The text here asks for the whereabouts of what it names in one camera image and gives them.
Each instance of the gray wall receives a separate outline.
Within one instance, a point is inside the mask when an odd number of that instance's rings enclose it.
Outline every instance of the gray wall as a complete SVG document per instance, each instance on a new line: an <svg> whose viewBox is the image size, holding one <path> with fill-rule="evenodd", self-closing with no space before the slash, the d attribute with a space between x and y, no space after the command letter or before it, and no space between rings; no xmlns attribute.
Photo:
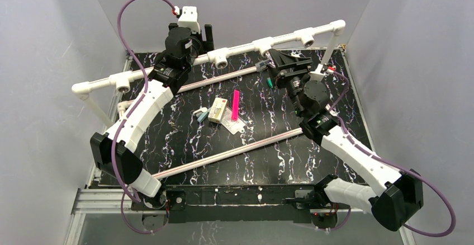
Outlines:
<svg viewBox="0 0 474 245"><path fill-rule="evenodd" d="M474 0L371 0L348 44L349 66L376 151L435 183L456 211L445 238L472 244ZM449 216L425 187L411 225L439 232Z"/></svg>
<svg viewBox="0 0 474 245"><path fill-rule="evenodd" d="M114 27L117 13L128 0L99 0ZM197 6L201 26L214 27L217 48L246 44L267 36L287 34L344 19L347 28L339 39L347 43L369 0L170 0L182 6ZM136 51L164 49L170 22L176 18L169 7L158 0L134 2L123 17L124 35ZM325 46L329 35L316 38L315 45ZM293 42L290 46L301 46Z"/></svg>
<svg viewBox="0 0 474 245"><path fill-rule="evenodd" d="M102 124L71 85L123 67L97 0L0 0L1 244L62 244ZM95 94L108 110L111 91Z"/></svg>

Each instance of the pink marker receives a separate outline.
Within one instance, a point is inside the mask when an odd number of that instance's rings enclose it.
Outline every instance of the pink marker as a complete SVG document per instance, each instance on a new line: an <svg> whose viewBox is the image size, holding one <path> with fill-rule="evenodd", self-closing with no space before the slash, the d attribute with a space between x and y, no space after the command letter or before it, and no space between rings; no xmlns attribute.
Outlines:
<svg viewBox="0 0 474 245"><path fill-rule="evenodd" d="M240 99L240 91L234 90L234 98L232 99L232 121L237 121L239 118L239 99Z"/></svg>

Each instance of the white pipe frame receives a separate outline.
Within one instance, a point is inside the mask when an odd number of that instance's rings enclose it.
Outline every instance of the white pipe frame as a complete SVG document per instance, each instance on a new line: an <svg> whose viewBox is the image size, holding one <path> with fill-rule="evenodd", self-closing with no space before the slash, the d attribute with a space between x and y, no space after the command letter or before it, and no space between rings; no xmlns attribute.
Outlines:
<svg viewBox="0 0 474 245"><path fill-rule="evenodd" d="M228 150L228 151L225 151L225 152L222 152L222 153L219 153L219 154L215 154L214 156L199 159L197 161L193 161L191 163L187 163L187 164L181 165L181 166L176 167L176 168L167 169L165 171L153 174L152 176L155 177L158 180L161 180L163 178L166 178L166 177L169 177L169 176L172 176L172 175L176 175L176 174L179 174L179 173L182 173L182 172L185 172L185 171L189 171L190 169L202 167L202 166L205 166L205 165L217 162L217 161L221 161L223 159L227 159L227 158L230 158L230 157L237 156L238 154L246 153L248 151L255 150L257 148L264 147L264 146L272 144L272 143L279 142L281 140L286 140L286 139L289 139L291 137L298 136L302 133L303 133L303 131L300 128L293 129L293 130L287 131L285 133L269 137L267 139L259 140L259 141L254 142L254 143L246 144L246 145L243 145L241 147L234 148L232 150Z"/></svg>
<svg viewBox="0 0 474 245"><path fill-rule="evenodd" d="M326 53L323 56L321 63L318 65L318 68L321 68L320 65L324 65L329 61L331 54L336 48L336 45L337 45L336 41L339 35L341 35L341 33L344 31L344 28L345 28L345 21L336 20L327 25L297 30L297 31L294 31L293 33L280 35L276 37L262 38L245 45L235 46L233 48L220 48L220 49L210 51L207 54L198 56L195 59L193 65L199 65L199 64L203 64L207 62L212 62L214 63L214 65L220 65L221 67L224 67L227 65L227 58L230 56L238 55L238 54L242 54L242 53L246 53L250 51L258 51L260 52L261 55L264 55L264 53L268 51L269 49L271 49L274 45L288 43L292 41L301 41L303 46L308 48L314 43L313 36L318 35L318 34L323 34L326 32L332 32L333 34L331 36L331 39L329 40L328 47L326 48ZM147 74L149 74L151 70L153 70L153 67L145 69ZM252 72L250 69L247 69L247 70L248 72L246 72L245 74ZM107 78L96 80L93 82L77 83L72 86L72 91L77 97L83 100L84 103L87 106L89 106L89 108L91 108L94 114L96 114L97 117L99 117L102 120L102 122L109 128L110 126L113 125L112 120L97 105L97 103L94 100L89 98L89 94L96 89L108 87L108 86L116 86L116 90L119 90L119 88L124 88L124 87L126 88L127 84L141 78L143 78L143 73L141 72L141 70L136 70L136 71L129 70L122 73L112 74L111 76ZM193 88L202 87L207 84L210 84L210 83L202 82L199 86L196 86Z"/></svg>

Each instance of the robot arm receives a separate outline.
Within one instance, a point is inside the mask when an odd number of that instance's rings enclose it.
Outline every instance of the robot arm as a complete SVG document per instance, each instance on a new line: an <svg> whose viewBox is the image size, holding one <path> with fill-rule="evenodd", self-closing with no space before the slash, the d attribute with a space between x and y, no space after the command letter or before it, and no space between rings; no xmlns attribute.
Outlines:
<svg viewBox="0 0 474 245"><path fill-rule="evenodd" d="M183 7L178 23L169 25L166 49L155 58L155 66L148 74L148 89L140 92L130 108L104 134L95 133L91 148L97 168L120 178L125 184L154 197L161 183L143 169L142 161L134 155L137 144L146 128L158 112L173 98L188 79L195 59L214 49L212 27L205 25L206 41L203 41L197 9ZM115 161L118 173L112 163L112 143L116 140Z"/></svg>
<svg viewBox="0 0 474 245"><path fill-rule="evenodd" d="M315 185L308 199L313 197L322 205L349 204L373 214L387 229L398 230L423 206L421 181L374 160L376 155L364 153L370 150L344 130L341 121L326 109L326 86L311 77L315 58L295 58L273 49L269 53L272 62L267 68L272 83L286 89L296 115L302 118L300 127L306 137L342 159L368 183L353 184L330 175ZM323 66L323 74L334 72L332 66Z"/></svg>

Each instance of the white pvc pipe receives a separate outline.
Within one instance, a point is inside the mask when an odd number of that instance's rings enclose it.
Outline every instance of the white pvc pipe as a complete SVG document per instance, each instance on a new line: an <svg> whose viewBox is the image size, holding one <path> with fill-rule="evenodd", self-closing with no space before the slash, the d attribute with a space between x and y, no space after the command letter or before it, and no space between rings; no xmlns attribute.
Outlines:
<svg viewBox="0 0 474 245"><path fill-rule="evenodd" d="M91 110L94 112L94 114L99 117L100 120L108 127L110 128L113 125L112 120L108 118L108 116L105 114L104 111L97 105L97 103L91 98L87 97L85 100L83 100L84 103L91 108Z"/></svg>
<svg viewBox="0 0 474 245"><path fill-rule="evenodd" d="M328 47L326 48L326 51L324 52L323 59L319 64L324 65L328 63L329 59L333 55L334 48L336 47L337 40L339 39L339 36L336 34L333 34L331 36L331 39L329 40Z"/></svg>
<svg viewBox="0 0 474 245"><path fill-rule="evenodd" d="M268 45L271 47L273 45L283 44L283 43L287 43L291 41L299 41L301 40L303 36L307 36L307 35L314 36L318 34L323 34L325 32L333 33L333 37L331 37L331 40L329 41L327 50L334 50L337 44L336 41L338 39L338 36L343 32L344 28L345 28L345 22L343 20L336 20L327 25L322 25L322 26L314 27L314 28L306 28L303 30L292 32L290 34L260 39L260 40L265 40L265 41L262 41L261 43L259 42L259 40L257 40L257 41L253 41L252 43L238 45L232 48L217 49L209 53L212 54L214 52L214 55L219 54L221 56L228 58L229 56L232 56L232 55L242 54L249 51L261 51L265 49L264 46L259 46L260 44L265 45L265 46ZM195 59L193 65L199 65L206 62L210 62L211 58L209 56L209 53L198 56ZM150 67L150 68L146 68L145 70L147 73L150 73L152 69L153 68ZM133 72L128 71L128 72L121 73L120 78L137 80L137 79L143 78L143 74L141 70L136 70ZM73 86L73 92L76 93L77 95L83 95L86 93L90 93L92 90L95 90L98 88L114 86L115 82L116 82L116 78L107 77L107 78L100 79L93 82L78 83Z"/></svg>
<svg viewBox="0 0 474 245"><path fill-rule="evenodd" d="M300 128L299 129L293 129L293 130L290 130L288 132L278 134L276 136L273 136L273 137L270 137L270 138L267 138L267 139L263 139L263 140L260 140L258 142L255 142L255 143L247 144L247 145L244 145L244 146L232 149L232 150L228 150L227 152L216 154L216 155L210 156L208 158L203 158L203 159L191 162L191 163L184 164L184 165L176 167L176 168L168 169L168 170L163 171L163 172L158 172L156 174L153 174L152 176L155 177L158 180L161 180L163 178L166 178L166 177L169 177L169 176L172 176L172 175L176 175L176 174L179 174L179 173L182 173L182 172L185 172L185 171L189 171L190 169L202 167L204 165L211 164L211 163L223 160L223 159L227 159L229 157L237 156L238 154L242 154L242 153L248 152L250 150L254 150L254 149L263 147L265 145L269 145L269 144L272 144L272 143L275 143L275 142L279 142L281 140L289 139L291 137L298 136L302 133L303 133L303 131Z"/></svg>
<svg viewBox="0 0 474 245"><path fill-rule="evenodd" d="M128 109L128 108L132 105L132 103L133 103L134 101L135 101L135 100L122 101L121 103L125 103L125 106L124 106L124 107L125 107L126 109ZM118 118L119 118L119 119L121 119L121 118L122 118L122 115L124 115L124 113L125 113L125 112L122 112L122 111L120 111L120 112L118 113Z"/></svg>

